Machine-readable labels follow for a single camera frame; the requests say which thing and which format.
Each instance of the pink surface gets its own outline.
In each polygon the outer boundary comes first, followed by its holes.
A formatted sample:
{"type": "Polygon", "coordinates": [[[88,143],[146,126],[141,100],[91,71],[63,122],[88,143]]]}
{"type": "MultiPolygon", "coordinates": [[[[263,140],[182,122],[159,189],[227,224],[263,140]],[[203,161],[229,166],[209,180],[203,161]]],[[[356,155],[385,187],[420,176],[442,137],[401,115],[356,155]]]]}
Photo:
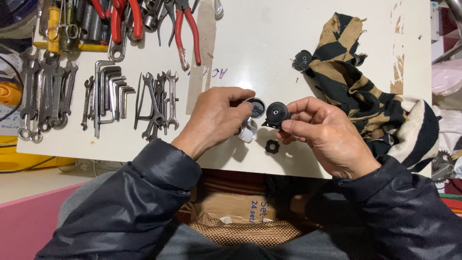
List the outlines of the pink surface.
{"type": "Polygon", "coordinates": [[[51,239],[61,204],[82,183],[0,204],[0,260],[31,260],[51,239]]]}

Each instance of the left hand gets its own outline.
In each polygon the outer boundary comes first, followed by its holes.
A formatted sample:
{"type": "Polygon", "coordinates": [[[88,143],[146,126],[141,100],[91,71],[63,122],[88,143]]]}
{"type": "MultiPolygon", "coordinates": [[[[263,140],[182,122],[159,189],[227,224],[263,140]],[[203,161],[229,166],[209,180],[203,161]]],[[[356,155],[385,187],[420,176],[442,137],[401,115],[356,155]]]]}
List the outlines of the left hand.
{"type": "Polygon", "coordinates": [[[209,148],[228,140],[252,115],[251,103],[230,107],[230,102],[254,96],[255,91],[240,87],[212,87],[201,93],[191,118],[171,144],[197,160],[209,148]]]}

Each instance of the cardboard box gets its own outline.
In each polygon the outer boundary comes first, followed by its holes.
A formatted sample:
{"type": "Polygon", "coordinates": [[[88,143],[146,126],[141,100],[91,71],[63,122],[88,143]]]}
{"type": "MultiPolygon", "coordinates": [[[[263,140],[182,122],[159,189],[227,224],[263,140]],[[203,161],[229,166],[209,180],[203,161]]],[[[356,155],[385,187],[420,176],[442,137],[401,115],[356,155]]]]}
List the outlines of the cardboard box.
{"type": "Polygon", "coordinates": [[[193,203],[191,221],[207,212],[213,218],[231,217],[233,223],[261,223],[264,218],[276,220],[276,210],[264,196],[210,192],[200,203],[193,203]]]}

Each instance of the right hand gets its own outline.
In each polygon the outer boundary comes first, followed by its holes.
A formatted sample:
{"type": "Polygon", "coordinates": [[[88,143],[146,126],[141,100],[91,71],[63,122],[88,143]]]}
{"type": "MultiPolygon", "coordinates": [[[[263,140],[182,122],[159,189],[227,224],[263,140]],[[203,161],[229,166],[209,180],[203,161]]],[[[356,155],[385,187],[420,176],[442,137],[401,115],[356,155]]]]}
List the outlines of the right hand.
{"type": "Polygon", "coordinates": [[[332,176],[356,179],[381,167],[346,114],[334,105],[307,97],[287,105],[291,120],[276,138],[283,144],[307,143],[332,176]]]}

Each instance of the gray pants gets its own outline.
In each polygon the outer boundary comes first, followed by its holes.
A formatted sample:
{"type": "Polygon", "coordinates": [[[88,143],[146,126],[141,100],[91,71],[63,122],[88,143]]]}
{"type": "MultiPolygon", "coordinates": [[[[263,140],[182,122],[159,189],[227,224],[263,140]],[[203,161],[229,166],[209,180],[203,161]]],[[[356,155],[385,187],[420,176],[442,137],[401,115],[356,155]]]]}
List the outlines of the gray pants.
{"type": "MultiPolygon", "coordinates": [[[[64,201],[58,217],[60,227],[67,216],[105,182],[114,172],[105,173],[83,184],[76,192],[64,201]]],[[[253,243],[243,243],[237,246],[225,247],[218,245],[204,235],[181,223],[174,218],[165,227],[162,238],[152,253],[152,258],[160,260],[193,260],[193,259],[260,259],[266,255],[268,259],[377,259],[377,253],[371,245],[371,237],[364,228],[354,220],[346,200],[335,193],[318,192],[313,198],[313,206],[319,209],[307,210],[315,212],[310,219],[317,217],[322,220],[332,218],[331,225],[323,224],[324,228],[311,232],[290,242],[261,248],[253,243]]]]}

